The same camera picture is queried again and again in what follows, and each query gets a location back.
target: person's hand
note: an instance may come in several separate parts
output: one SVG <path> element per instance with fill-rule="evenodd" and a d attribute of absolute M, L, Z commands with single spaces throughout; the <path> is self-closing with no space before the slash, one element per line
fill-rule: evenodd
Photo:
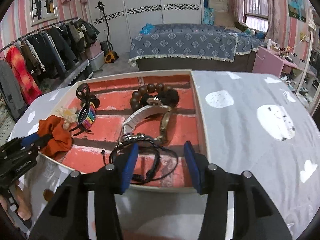
<path fill-rule="evenodd" d="M 19 181 L 17 180 L 15 182 L 15 187 L 16 187 L 16 196 L 17 196 L 17 203 L 19 205 L 18 208 L 18 215 L 19 217 L 21 217 L 24 221 L 28 220 L 31 218 L 31 212 L 30 209 L 28 207 L 28 205 L 26 204 L 25 200 L 24 200 L 24 196 L 23 196 L 23 192 L 22 190 L 19 188 Z M 0 195 L 0 204 L 2 205 L 5 213 L 7 214 L 7 216 L 9 217 L 9 219 L 11 220 L 11 222 L 15 225 L 15 227 L 17 227 L 17 225 L 14 223 L 13 219 L 9 216 L 8 214 L 8 203 L 6 201 L 6 199 Z"/>

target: bangle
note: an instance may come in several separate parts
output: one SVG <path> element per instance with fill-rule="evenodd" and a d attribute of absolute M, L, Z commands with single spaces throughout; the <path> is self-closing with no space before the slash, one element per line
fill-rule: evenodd
<path fill-rule="evenodd" d="M 132 97 L 130 99 L 130 106 L 133 112 L 139 110 L 142 108 L 142 104 L 140 102 L 141 97 L 144 96 L 146 93 L 160 93 L 162 91 L 167 92 L 168 90 L 172 89 L 170 85 L 164 85 L 162 83 L 158 83 L 157 85 L 154 85 L 152 83 L 148 85 L 143 85 L 139 87 L 138 91 L 135 91 L 132 93 Z"/>

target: tiled floor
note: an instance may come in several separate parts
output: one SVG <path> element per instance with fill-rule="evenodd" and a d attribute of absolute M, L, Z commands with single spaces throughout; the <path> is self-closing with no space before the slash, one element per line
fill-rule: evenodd
<path fill-rule="evenodd" d="M 92 77 L 95 78 L 128 72 L 138 72 L 138 66 L 131 66 L 131 64 L 128 63 L 128 60 L 129 53 L 121 54 L 119 55 L 119 59 L 116 62 L 104 64 L 100 68 L 102 71 L 95 72 Z"/>

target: screw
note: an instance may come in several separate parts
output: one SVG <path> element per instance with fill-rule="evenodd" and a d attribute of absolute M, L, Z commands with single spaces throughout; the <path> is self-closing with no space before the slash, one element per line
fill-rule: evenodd
<path fill-rule="evenodd" d="M 217 168 L 218 168 L 218 166 L 215 165 L 215 164 L 213 164 L 213 163 L 210 163 L 210 164 L 208 165 L 208 169 L 209 169 L 210 171 L 215 171 Z"/>
<path fill-rule="evenodd" d="M 80 175 L 80 172 L 79 171 L 73 171 L 70 173 L 70 176 L 73 177 L 73 178 L 76 178 Z"/>
<path fill-rule="evenodd" d="M 106 165 L 106 170 L 107 171 L 112 171 L 114 168 L 115 168 L 115 166 L 113 164 L 111 164 L 111 163 Z"/>
<path fill-rule="evenodd" d="M 252 176 L 252 173 L 250 171 L 245 171 L 243 173 L 243 175 L 246 177 L 246 178 L 250 178 Z"/>

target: framed picture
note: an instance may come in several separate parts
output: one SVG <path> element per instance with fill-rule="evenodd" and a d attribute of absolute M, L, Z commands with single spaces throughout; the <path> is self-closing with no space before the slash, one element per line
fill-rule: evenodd
<path fill-rule="evenodd" d="M 307 22 L 305 0 L 288 0 L 289 16 Z"/>
<path fill-rule="evenodd" d="M 58 18 L 56 0 L 30 0 L 32 26 Z"/>

